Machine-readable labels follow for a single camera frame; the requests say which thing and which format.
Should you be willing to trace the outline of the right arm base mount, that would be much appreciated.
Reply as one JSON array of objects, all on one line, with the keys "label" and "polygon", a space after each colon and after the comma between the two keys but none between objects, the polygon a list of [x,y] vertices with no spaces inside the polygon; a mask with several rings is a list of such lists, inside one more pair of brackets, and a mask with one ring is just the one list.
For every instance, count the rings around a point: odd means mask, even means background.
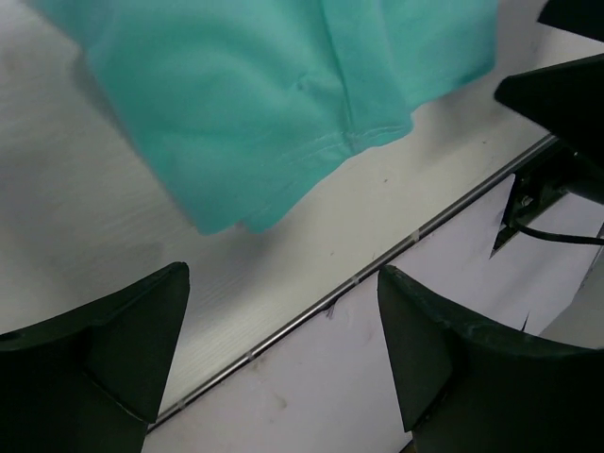
[{"label": "right arm base mount", "polygon": [[525,162],[514,166],[512,174],[514,182],[495,239],[494,252],[518,233],[553,243],[603,244],[602,234],[587,236],[551,232],[529,224],[568,194],[602,205],[602,158],[576,151],[559,139],[547,136],[530,151]]}]

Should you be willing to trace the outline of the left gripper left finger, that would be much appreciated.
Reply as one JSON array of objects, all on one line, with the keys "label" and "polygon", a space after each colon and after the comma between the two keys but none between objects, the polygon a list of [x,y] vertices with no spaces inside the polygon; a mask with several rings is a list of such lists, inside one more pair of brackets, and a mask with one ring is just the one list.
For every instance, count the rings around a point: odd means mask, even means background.
[{"label": "left gripper left finger", "polygon": [[117,293],[2,334],[2,451],[142,451],[189,294],[189,267],[174,262]]}]

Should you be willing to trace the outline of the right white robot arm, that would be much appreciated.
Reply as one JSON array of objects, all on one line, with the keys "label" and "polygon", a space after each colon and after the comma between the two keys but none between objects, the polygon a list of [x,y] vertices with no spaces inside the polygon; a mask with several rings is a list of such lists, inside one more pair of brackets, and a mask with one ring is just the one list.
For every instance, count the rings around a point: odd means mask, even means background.
[{"label": "right white robot arm", "polygon": [[573,150],[564,188],[603,202],[603,55],[510,75],[495,100]]}]

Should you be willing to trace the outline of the teal polo shirt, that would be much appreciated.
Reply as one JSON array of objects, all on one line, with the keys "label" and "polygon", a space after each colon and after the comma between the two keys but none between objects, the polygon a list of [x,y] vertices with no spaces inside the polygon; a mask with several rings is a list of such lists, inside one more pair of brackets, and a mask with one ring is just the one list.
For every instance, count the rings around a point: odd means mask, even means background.
[{"label": "teal polo shirt", "polygon": [[495,1],[37,1],[199,231],[276,224],[490,72]]}]

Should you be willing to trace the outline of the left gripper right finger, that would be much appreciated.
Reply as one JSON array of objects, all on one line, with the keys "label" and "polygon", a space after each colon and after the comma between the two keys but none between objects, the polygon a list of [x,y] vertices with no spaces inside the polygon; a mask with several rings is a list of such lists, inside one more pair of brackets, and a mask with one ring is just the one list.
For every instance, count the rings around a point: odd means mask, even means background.
[{"label": "left gripper right finger", "polygon": [[419,452],[599,452],[603,353],[504,326],[393,266],[377,302]]}]

